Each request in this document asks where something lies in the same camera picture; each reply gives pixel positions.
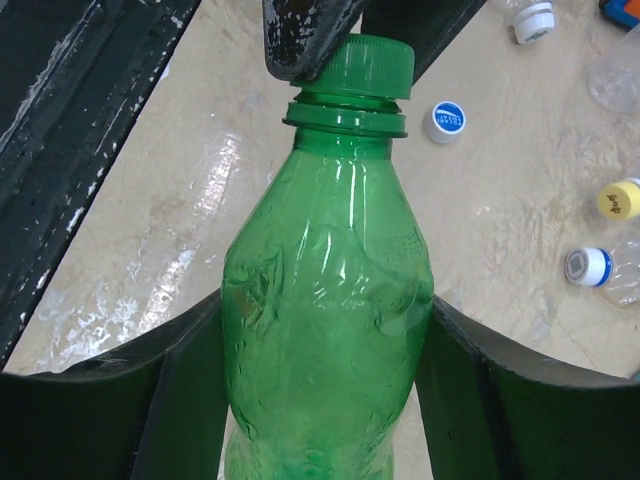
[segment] green plastic bottle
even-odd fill
[[[227,253],[226,480],[391,480],[431,310],[391,164],[413,50],[351,35],[285,122],[293,152]]]

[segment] green bottle cap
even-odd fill
[[[350,34],[317,80],[292,85],[308,92],[408,100],[414,62],[413,49],[405,43]]]

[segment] white bottle cap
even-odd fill
[[[579,248],[567,255],[564,273],[571,283],[583,287],[601,287],[611,278],[613,261],[601,248]]]
[[[440,102],[425,115],[422,129],[434,142],[450,143],[460,136],[466,125],[467,117],[458,104]]]
[[[534,43],[556,28],[551,2],[537,3],[513,17],[516,40],[520,45]]]

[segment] bottle neck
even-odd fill
[[[284,123],[361,137],[407,136],[405,117],[395,101],[362,95],[334,95],[303,90],[289,104]]]
[[[345,160],[391,160],[391,138],[363,137],[299,127],[293,148]]]

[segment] beige floor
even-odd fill
[[[225,250],[288,153],[294,90],[266,73],[259,0],[204,0],[10,359],[60,371],[184,311],[214,290]],[[561,360],[627,376],[640,366],[637,309],[568,285],[576,245],[639,224],[599,218],[593,198],[636,161],[640,124],[597,106],[585,68],[622,32],[594,0],[558,0],[559,27],[514,45],[485,7],[403,105],[395,164],[427,238],[437,291]],[[457,144],[420,132],[437,101],[467,111]],[[396,435],[398,479],[429,478],[412,397]]]

